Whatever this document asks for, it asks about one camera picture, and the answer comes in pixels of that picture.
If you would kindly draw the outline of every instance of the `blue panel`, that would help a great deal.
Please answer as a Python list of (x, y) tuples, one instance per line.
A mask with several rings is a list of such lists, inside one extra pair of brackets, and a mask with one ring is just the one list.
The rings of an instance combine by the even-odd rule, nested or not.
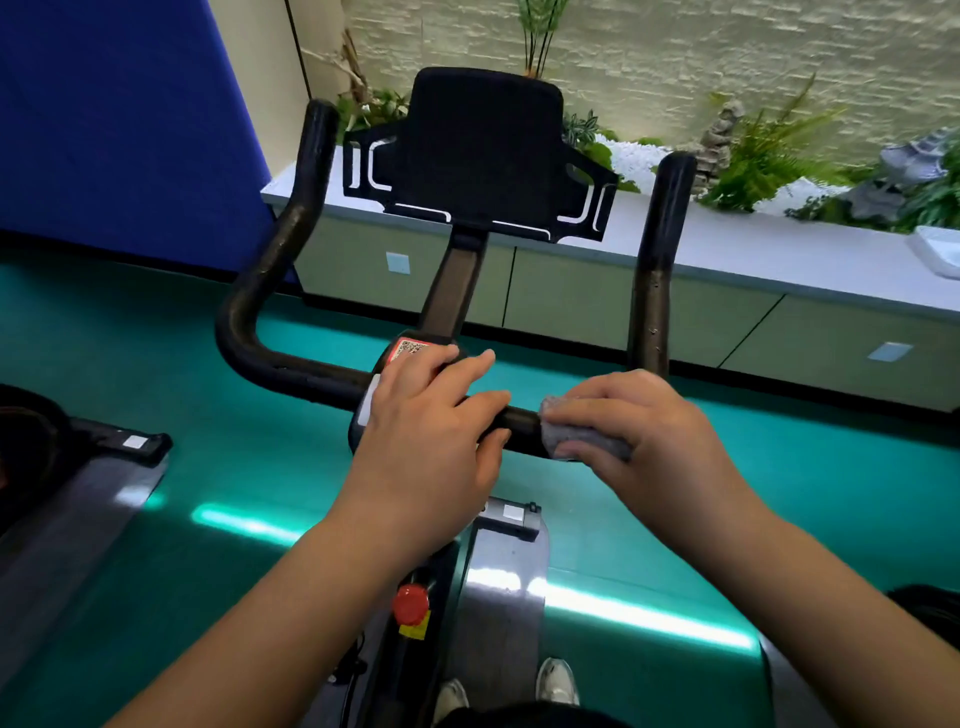
[(270, 175), (205, 0), (4, 0), (0, 229), (236, 270)]

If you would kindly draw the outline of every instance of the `green floor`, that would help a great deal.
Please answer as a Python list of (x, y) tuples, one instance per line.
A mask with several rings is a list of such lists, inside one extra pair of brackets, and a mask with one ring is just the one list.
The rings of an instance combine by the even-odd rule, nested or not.
[[(213, 344), (225, 290), (0, 250), (0, 381), (47, 395), (71, 414), (163, 430), (176, 442), (147, 510), (57, 638), (0, 696), (0, 724), (100, 724), (336, 496), (350, 462), (348, 413), (236, 376)], [(275, 348), (368, 368), (397, 329), (275, 298), (260, 332)], [(484, 383), (511, 389), (519, 406), (536, 408), (544, 395), (609, 369), (494, 348), (498, 362)], [(955, 433), (674, 383), (704, 407), (767, 502), (879, 587), (960, 588)], [(644, 728), (771, 725), (750, 624), (591, 473), (508, 453), (496, 493), (543, 506), (552, 543), (544, 649), (570, 661), (586, 705)]]

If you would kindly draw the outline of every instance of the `stationary bike handlebar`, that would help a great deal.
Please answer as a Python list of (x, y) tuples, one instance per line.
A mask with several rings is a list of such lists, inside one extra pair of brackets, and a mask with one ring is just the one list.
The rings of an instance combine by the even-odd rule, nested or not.
[[(230, 287), (217, 314), (216, 339), (227, 364), (254, 384), (352, 411), (364, 398), (371, 373), (275, 352), (256, 335), (263, 304), (297, 259), (324, 209), (338, 122), (337, 110), (329, 103), (314, 100), (307, 106), (290, 202), (260, 258)], [(662, 376), (667, 363), (670, 270), (683, 229), (693, 166), (688, 155), (671, 155), (660, 165), (637, 258), (628, 364)], [(512, 431), (508, 449), (547, 456), (536, 412), (507, 407), (493, 427)]]

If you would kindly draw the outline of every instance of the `red knob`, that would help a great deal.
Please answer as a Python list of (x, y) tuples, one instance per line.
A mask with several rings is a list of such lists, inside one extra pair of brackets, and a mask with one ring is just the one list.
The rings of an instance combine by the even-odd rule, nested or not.
[(394, 618), (397, 624), (416, 627), (430, 609), (430, 597), (420, 584), (404, 584), (396, 590)]

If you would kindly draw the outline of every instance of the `left hand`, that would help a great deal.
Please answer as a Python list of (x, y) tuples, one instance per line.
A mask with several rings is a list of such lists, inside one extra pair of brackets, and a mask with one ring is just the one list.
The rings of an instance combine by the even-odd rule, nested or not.
[(400, 573), (483, 510), (510, 437), (510, 430), (498, 429), (477, 445), (510, 393), (464, 400), (494, 355), (487, 350), (437, 374), (458, 353), (455, 345), (430, 346), (387, 365), (353, 466), (330, 509), (329, 518), (362, 530)]

